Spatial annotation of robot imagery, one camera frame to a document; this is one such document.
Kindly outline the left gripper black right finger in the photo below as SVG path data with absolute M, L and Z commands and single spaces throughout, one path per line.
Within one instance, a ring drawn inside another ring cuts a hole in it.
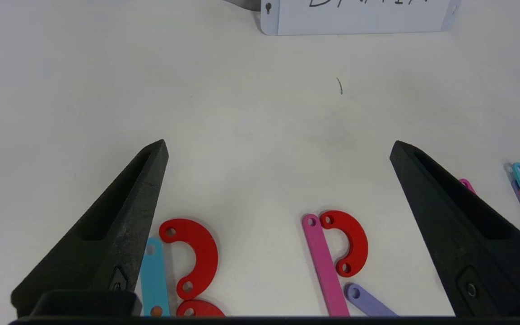
M 390 153 L 456 316 L 520 316 L 520 230 L 419 148 Z

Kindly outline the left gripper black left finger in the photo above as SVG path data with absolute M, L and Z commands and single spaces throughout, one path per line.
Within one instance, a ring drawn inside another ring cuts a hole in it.
M 17 312 L 134 312 L 147 239 L 168 161 L 144 147 L 12 291 Z

